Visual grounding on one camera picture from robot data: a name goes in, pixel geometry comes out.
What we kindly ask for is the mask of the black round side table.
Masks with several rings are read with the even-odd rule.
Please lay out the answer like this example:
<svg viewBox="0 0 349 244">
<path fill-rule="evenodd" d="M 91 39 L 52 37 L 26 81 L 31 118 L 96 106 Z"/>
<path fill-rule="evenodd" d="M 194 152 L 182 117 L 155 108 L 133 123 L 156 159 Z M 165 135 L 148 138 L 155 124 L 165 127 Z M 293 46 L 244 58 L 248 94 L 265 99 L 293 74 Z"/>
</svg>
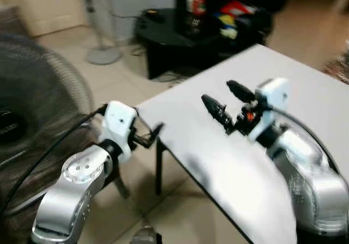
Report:
<svg viewBox="0 0 349 244">
<path fill-rule="evenodd" d="M 235 39 L 223 37 L 220 29 L 202 32 L 196 37 L 179 33 L 175 8 L 160 8 L 164 22 L 157 23 L 136 19 L 134 33 L 139 44 L 145 48 L 146 77 L 157 79 L 165 72 L 182 67 L 192 69 L 194 74 L 209 69 L 254 45 L 265 45 L 273 28 L 273 18 L 266 10 L 242 15 L 236 20 L 238 35 Z"/>
</svg>

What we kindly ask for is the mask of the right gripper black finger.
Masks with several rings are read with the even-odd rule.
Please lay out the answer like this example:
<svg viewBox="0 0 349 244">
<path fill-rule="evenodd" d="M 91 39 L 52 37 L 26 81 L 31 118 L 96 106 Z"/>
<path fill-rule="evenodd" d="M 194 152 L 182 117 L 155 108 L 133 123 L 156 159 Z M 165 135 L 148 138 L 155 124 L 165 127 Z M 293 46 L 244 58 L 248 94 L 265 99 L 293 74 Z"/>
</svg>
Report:
<svg viewBox="0 0 349 244">
<path fill-rule="evenodd" d="M 243 103 L 255 101 L 255 93 L 246 86 L 240 84 L 236 80 L 228 80 L 226 85 L 230 92 Z"/>
<path fill-rule="evenodd" d="M 201 99 L 212 119 L 222 126 L 225 134 L 232 134 L 235 130 L 234 122 L 232 117 L 225 111 L 226 106 L 207 94 L 203 94 Z"/>
</svg>

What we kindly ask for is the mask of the black table leg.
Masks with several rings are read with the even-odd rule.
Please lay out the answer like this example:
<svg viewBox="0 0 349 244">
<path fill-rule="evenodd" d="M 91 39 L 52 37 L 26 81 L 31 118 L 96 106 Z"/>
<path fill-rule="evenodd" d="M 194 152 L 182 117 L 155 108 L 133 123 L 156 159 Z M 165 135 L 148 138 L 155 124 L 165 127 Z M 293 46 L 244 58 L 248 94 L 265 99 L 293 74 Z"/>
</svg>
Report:
<svg viewBox="0 0 349 244">
<path fill-rule="evenodd" d="M 166 147 L 161 141 L 155 144 L 155 194 L 160 196 L 163 189 L 164 151 Z"/>
</svg>

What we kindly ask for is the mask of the woven wicker basket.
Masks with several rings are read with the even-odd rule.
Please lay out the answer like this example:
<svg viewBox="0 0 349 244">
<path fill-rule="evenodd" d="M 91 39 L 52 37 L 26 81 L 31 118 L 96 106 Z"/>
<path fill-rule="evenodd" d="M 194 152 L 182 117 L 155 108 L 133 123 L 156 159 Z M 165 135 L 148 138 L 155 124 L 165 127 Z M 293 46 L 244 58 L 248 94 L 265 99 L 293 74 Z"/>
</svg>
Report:
<svg viewBox="0 0 349 244">
<path fill-rule="evenodd" d="M 344 55 L 339 55 L 334 59 L 328 60 L 322 66 L 321 72 L 343 82 L 344 84 L 349 84 L 348 65 Z"/>
</svg>

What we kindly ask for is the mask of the large dark mesh fan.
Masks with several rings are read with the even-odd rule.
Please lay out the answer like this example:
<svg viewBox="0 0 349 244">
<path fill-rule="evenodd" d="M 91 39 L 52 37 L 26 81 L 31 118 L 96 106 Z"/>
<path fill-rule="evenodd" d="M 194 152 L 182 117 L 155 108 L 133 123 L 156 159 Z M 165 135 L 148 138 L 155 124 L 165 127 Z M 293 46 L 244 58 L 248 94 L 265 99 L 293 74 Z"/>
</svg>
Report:
<svg viewBox="0 0 349 244">
<path fill-rule="evenodd" d="M 71 154 L 95 142 L 85 77 L 30 38 L 0 33 L 0 211 L 32 206 Z"/>
</svg>

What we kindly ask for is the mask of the black bottle red label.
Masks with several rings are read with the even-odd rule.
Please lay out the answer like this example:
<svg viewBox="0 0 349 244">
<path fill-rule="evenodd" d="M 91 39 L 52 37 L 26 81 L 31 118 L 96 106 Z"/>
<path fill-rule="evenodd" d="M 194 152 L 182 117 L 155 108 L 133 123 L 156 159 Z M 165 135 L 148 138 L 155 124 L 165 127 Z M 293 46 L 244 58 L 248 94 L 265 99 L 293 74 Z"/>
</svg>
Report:
<svg viewBox="0 0 349 244">
<path fill-rule="evenodd" d="M 184 31 L 194 37 L 201 32 L 202 19 L 206 14 L 206 0 L 184 0 Z"/>
</svg>

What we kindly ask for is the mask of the brown wooden stool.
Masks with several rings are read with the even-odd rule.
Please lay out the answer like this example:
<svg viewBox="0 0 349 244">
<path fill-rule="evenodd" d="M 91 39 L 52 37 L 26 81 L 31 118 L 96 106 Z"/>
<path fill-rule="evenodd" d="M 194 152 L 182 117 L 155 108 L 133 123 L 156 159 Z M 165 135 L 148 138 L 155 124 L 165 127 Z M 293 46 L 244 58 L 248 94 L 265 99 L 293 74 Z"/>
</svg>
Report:
<svg viewBox="0 0 349 244">
<path fill-rule="evenodd" d="M 113 166 L 112 172 L 105 179 L 104 187 L 106 187 L 107 185 L 114 185 L 119 192 L 120 197 L 129 199 L 130 191 L 125 186 L 125 183 L 121 176 L 120 167 L 118 165 Z"/>
</svg>

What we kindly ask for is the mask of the beige panelled cabinet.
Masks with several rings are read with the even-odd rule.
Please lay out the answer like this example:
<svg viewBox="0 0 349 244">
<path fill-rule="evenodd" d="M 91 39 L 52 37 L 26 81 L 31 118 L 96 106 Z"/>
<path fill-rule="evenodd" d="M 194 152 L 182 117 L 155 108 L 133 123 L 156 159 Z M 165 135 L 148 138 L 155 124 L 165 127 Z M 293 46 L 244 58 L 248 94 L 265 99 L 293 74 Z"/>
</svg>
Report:
<svg viewBox="0 0 349 244">
<path fill-rule="evenodd" d="M 2 2 L 18 7 L 20 18 L 30 35 L 34 37 L 87 24 L 82 0 L 2 0 Z"/>
</svg>

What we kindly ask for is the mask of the colourful red yellow package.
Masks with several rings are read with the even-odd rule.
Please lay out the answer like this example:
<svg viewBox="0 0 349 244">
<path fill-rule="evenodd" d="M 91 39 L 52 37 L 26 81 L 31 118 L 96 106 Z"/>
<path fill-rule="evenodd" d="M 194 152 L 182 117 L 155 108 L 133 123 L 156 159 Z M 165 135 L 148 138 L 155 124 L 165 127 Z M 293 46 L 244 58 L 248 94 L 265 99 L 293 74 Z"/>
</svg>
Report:
<svg viewBox="0 0 349 244">
<path fill-rule="evenodd" d="M 238 34 L 237 17 L 254 14 L 257 10 L 259 7 L 249 6 L 237 0 L 227 2 L 214 14 L 214 17 L 220 22 L 220 34 L 223 37 L 235 39 Z"/>
</svg>

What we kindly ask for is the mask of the grey robot foot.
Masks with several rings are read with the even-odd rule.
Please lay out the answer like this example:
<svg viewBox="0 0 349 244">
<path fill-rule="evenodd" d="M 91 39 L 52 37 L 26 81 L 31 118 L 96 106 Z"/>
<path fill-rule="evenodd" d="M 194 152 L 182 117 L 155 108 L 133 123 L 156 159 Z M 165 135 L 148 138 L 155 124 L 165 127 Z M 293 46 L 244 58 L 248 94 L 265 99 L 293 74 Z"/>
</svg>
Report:
<svg viewBox="0 0 349 244">
<path fill-rule="evenodd" d="M 129 244 L 164 244 L 162 235 L 151 226 L 138 229 L 130 238 Z"/>
</svg>

